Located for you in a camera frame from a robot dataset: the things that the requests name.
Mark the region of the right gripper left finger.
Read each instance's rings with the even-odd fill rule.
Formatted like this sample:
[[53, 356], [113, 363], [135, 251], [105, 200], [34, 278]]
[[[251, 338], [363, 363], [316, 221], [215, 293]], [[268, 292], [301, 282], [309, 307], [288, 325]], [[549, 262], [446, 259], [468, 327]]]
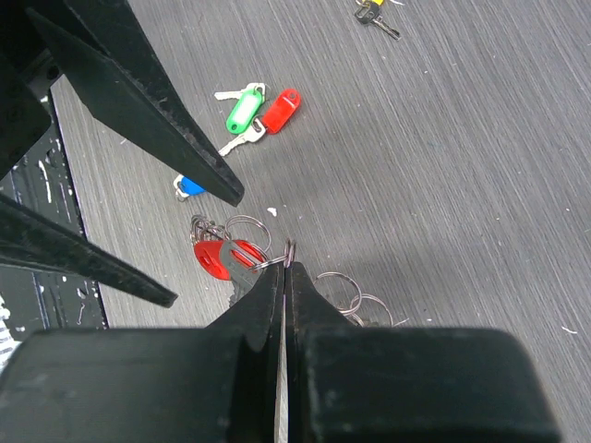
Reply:
[[284, 270], [203, 329], [48, 329], [1, 376], [5, 442], [273, 442]]

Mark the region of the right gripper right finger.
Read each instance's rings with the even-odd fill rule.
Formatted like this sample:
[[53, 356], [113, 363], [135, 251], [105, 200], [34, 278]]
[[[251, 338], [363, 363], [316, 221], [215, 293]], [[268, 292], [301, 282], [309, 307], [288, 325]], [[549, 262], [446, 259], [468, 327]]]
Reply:
[[295, 264], [285, 284], [292, 442], [558, 442], [560, 427], [513, 335], [361, 328]]

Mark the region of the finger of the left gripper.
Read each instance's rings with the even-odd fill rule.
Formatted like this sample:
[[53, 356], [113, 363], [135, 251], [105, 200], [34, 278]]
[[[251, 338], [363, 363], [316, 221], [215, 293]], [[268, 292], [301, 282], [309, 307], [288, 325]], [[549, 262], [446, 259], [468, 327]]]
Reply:
[[78, 274], [166, 308], [177, 299], [145, 273], [6, 196], [1, 196], [1, 263]]
[[181, 101], [126, 1], [28, 1], [25, 11], [92, 116], [220, 200], [244, 187]]

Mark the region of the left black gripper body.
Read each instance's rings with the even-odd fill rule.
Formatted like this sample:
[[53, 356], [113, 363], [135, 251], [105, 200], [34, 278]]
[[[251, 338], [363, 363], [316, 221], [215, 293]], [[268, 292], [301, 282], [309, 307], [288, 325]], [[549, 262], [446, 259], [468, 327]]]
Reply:
[[39, 9], [54, 23], [82, 37], [84, 29], [76, 30], [68, 21], [90, 9], [90, 22], [97, 23], [99, 12], [109, 1], [3, 1], [1, 3], [1, 175], [26, 154], [46, 132], [51, 119], [39, 102], [62, 75], [48, 46], [26, 13]]

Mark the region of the large metal keyring strip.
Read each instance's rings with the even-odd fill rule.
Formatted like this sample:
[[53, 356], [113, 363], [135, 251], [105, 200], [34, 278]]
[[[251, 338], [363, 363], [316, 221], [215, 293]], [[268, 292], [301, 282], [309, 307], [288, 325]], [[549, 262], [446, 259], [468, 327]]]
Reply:
[[[267, 245], [260, 246], [252, 241], [239, 238], [233, 235], [230, 229], [238, 224], [248, 224], [262, 231], [267, 240]], [[282, 273], [282, 276], [284, 277], [284, 282], [289, 283], [291, 279], [289, 273], [296, 269], [296, 242], [291, 239], [288, 239], [285, 242], [283, 253], [275, 258], [270, 257], [271, 233], [262, 221], [252, 216], [239, 214], [230, 217], [224, 223], [220, 224], [216, 221], [208, 219], [208, 217], [204, 215], [196, 214], [192, 216], [190, 220], [190, 241], [193, 247], [193, 252], [194, 245], [197, 242], [204, 240], [245, 240], [250, 242], [252, 245], [258, 246], [260, 250], [267, 256], [267, 259], [262, 264], [259, 264], [255, 267], [255, 269], [261, 270], [259, 278], [267, 269], [276, 268]], [[380, 306], [381, 309], [383, 309], [383, 311], [385, 312], [385, 316], [388, 319], [388, 325], [390, 327], [395, 327], [397, 325], [394, 322], [391, 310], [389, 309], [389, 307], [387, 307], [384, 301], [382, 301], [379, 297], [377, 297], [374, 294], [363, 292], [359, 284], [352, 277], [344, 273], [341, 273], [339, 271], [325, 271], [319, 274], [318, 276], [312, 278], [311, 283], [316, 284], [320, 280], [329, 278], [339, 279], [351, 285], [355, 291], [353, 297], [350, 299], [349, 302], [347, 302], [347, 304], [344, 307], [336, 308], [336, 311], [349, 322], [359, 327], [378, 327], [380, 325], [378, 321], [370, 321], [368, 319], [363, 319], [359, 314], [362, 305], [365, 302], [371, 302]]]

